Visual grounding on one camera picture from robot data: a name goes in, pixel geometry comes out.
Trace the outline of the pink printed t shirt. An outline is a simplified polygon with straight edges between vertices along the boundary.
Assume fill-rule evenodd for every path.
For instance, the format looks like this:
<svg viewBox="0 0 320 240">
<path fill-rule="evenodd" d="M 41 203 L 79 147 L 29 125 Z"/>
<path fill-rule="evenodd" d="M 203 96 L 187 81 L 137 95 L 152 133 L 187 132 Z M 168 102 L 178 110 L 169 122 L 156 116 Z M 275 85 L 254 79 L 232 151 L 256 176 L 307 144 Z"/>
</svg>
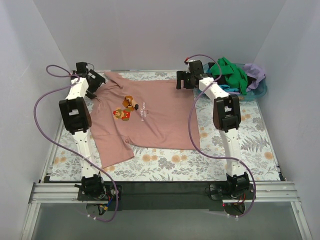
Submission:
<svg viewBox="0 0 320 240">
<path fill-rule="evenodd" d="M 191 89 L 177 89 L 175 80 L 130 80 L 111 71 L 105 76 L 90 113 L 102 167 L 133 158 L 132 145 L 173 150 L 200 146 Z"/>
</svg>

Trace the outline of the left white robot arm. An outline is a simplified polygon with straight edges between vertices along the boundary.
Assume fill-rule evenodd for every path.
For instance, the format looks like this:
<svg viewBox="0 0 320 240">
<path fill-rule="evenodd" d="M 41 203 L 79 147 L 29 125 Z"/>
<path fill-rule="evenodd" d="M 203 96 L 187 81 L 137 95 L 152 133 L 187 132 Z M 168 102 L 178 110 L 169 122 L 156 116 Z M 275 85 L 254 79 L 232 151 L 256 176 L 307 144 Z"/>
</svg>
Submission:
<svg viewBox="0 0 320 240">
<path fill-rule="evenodd" d="M 81 155 L 81 184 L 76 184 L 80 193 L 94 200 L 102 200 L 107 190 L 100 171 L 93 166 L 94 152 L 90 142 L 92 119 L 85 97 L 94 99 L 95 91 L 106 81 L 87 62 L 77 62 L 70 76 L 72 87 L 67 97 L 59 102 L 64 127 L 72 135 Z"/>
</svg>

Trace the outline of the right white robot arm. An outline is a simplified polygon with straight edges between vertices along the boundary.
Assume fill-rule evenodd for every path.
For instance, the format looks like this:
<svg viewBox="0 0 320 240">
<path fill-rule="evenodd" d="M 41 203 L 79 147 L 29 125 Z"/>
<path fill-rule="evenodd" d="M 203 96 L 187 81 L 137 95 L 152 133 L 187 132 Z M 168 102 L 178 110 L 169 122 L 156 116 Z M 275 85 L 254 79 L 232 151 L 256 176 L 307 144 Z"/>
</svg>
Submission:
<svg viewBox="0 0 320 240">
<path fill-rule="evenodd" d="M 200 60 L 186 58 L 187 70 L 176 72 L 176 88 L 199 89 L 199 97 L 205 94 L 213 103 L 212 120 L 219 131 L 224 153 L 217 160 L 226 160 L 226 181 L 220 185 L 211 185 L 210 193 L 214 196 L 230 196 L 233 199 L 245 199 L 250 190 L 250 178 L 244 163 L 241 161 L 239 127 L 241 123 L 240 101 L 235 94 L 224 91 L 217 79 L 205 73 Z"/>
</svg>

